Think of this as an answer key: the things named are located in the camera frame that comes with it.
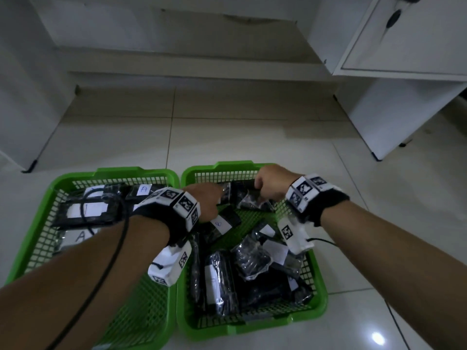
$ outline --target green plastic basket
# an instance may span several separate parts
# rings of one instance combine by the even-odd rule
[[[178,176],[169,169],[139,167],[99,168],[96,172],[69,173],[47,189],[32,225],[20,247],[8,282],[44,264],[52,257],[56,230],[50,225],[58,204],[78,188],[99,184],[167,184],[179,188]],[[134,292],[96,344],[102,349],[155,350],[163,347],[175,329],[177,287],[161,286],[144,275]]]
[[[254,164],[252,161],[232,161],[218,162],[213,166],[190,167],[183,172],[182,187],[199,182],[252,179],[264,165]],[[237,213],[242,218],[242,224],[219,239],[214,244],[213,249],[230,249],[239,243],[262,217],[275,223],[288,215],[290,211],[281,201],[275,213],[243,210],[237,210]],[[307,253],[301,272],[301,278],[313,289],[314,297],[309,304],[306,306],[278,304],[264,307],[254,313],[249,312],[224,318],[195,314],[195,308],[189,297],[189,270],[190,260],[177,282],[177,324],[192,340],[207,340],[222,335],[242,334],[317,318],[324,313],[327,307],[326,287],[313,252]]]

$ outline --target white cabinet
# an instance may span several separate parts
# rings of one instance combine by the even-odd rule
[[[333,75],[466,81],[466,29],[467,0],[322,0],[308,42]]]

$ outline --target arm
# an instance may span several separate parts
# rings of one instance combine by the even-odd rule
[[[217,216],[218,186],[187,187],[201,221]],[[38,269],[0,289],[0,337],[5,349],[44,350],[91,293],[120,239],[123,223],[102,229]],[[57,349],[90,349],[169,240],[165,224],[130,218],[120,254],[102,288]]]
[[[257,188],[283,198],[301,175],[265,166]],[[344,201],[324,209],[321,224],[353,265],[435,349],[467,342],[467,266],[365,209]]]

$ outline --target hand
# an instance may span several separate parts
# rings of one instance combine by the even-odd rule
[[[217,202],[222,196],[222,188],[216,183],[195,183],[183,188],[199,202],[200,222],[208,222],[217,217]]]
[[[256,175],[254,187],[261,189],[262,197],[279,201],[285,197],[290,184],[301,176],[279,165],[267,165]]]

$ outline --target black cable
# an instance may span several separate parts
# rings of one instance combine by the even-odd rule
[[[326,242],[326,243],[329,243],[330,245],[333,245],[333,246],[337,247],[337,244],[336,244],[336,243],[331,242],[331,241],[328,241],[327,239],[322,239],[322,238],[308,238],[306,241],[307,241],[307,242],[311,242],[311,241],[322,241],[322,242]]]
[[[103,190],[104,190],[103,188],[96,188],[96,189],[90,190],[83,196],[83,200],[81,201],[81,204],[79,206],[79,212],[81,213],[81,218],[83,219],[84,223],[86,224],[87,229],[92,235],[94,235],[94,231],[90,228],[90,225],[86,222],[86,217],[84,215],[83,206],[86,202],[86,198],[88,197],[88,195],[95,193],[96,191],[103,191]],[[125,204],[125,200],[120,195],[114,194],[114,193],[106,193],[106,196],[108,195],[110,195],[112,198],[116,198],[119,201],[119,203],[122,205],[124,223],[123,223],[123,229],[121,231],[120,239],[117,244],[117,248],[115,248],[115,252],[112,255],[112,258],[110,259],[109,264],[107,265],[106,269],[102,273],[102,276],[100,277],[94,289],[91,291],[87,299],[84,301],[83,305],[79,308],[78,312],[76,312],[76,314],[68,322],[65,328],[60,332],[60,334],[57,335],[55,340],[52,343],[50,343],[48,347],[46,347],[46,350],[54,350],[61,343],[61,341],[68,335],[70,330],[76,325],[76,323],[79,321],[79,318],[81,318],[83,313],[89,307],[92,300],[94,300],[94,298],[96,297],[96,294],[97,292],[99,292],[100,288],[102,287],[102,284],[106,281],[107,276],[109,275],[110,271],[114,267],[115,261],[117,260],[117,257],[120,254],[120,250],[121,250],[121,247],[123,246],[123,242],[125,241],[126,233],[128,232],[128,226],[130,224],[128,207]]]

